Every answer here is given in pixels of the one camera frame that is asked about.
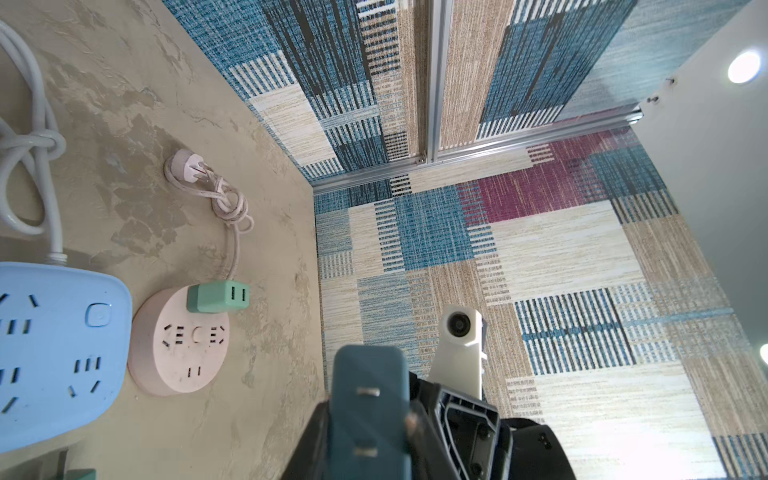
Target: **green plug adapter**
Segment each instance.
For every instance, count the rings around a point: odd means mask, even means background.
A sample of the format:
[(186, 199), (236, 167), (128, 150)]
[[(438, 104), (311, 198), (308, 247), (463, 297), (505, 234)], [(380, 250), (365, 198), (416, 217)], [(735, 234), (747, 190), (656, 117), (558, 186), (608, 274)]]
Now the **green plug adapter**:
[(193, 285), (187, 292), (187, 310), (192, 313), (223, 313), (248, 308), (250, 286), (234, 280)]

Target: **ceiling light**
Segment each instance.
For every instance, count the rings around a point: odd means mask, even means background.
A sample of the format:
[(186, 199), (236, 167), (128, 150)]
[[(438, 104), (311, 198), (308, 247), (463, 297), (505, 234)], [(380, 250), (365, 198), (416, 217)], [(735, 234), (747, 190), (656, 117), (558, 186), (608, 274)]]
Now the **ceiling light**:
[(728, 80), (735, 84), (747, 83), (760, 72), (760, 56), (756, 51), (745, 51), (730, 62)]

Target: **blue button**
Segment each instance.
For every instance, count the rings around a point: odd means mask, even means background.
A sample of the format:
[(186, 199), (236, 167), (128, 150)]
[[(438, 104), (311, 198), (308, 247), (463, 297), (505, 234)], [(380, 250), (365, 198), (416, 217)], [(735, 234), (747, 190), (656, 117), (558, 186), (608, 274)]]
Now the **blue button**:
[(85, 310), (85, 324), (88, 326), (104, 326), (109, 323), (111, 309), (106, 303), (92, 303)]

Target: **marbled beige surface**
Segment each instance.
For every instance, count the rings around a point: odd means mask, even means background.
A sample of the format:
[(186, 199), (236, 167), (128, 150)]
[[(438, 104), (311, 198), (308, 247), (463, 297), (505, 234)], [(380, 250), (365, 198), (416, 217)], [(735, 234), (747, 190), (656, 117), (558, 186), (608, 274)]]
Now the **marbled beige surface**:
[[(70, 265), (122, 279), (134, 311), (157, 290), (228, 268), (223, 224), (173, 190), (161, 162), (203, 155), (242, 189), (256, 229), (238, 280), (251, 307), (231, 315), (218, 377), (154, 398), (130, 375), (98, 420), (0, 455), (0, 470), (71, 445), (71, 466), (99, 478), (275, 478), (323, 395), (312, 191), (161, 0), (0, 2), (0, 18), (37, 56), (69, 148), (52, 164)], [(0, 52), (0, 115), (28, 131), (28, 91)], [(12, 205), (40, 217), (26, 173)], [(0, 227), (0, 260), (41, 261), (46, 243)]]

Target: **dark teal plug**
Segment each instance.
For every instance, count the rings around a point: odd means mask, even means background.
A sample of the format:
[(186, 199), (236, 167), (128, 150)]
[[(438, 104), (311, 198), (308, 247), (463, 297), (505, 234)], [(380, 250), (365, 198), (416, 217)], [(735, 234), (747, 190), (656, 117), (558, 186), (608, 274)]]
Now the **dark teal plug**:
[(248, 308), (250, 287), (234, 280), (217, 280), (191, 286), (187, 310), (192, 313), (223, 313)]

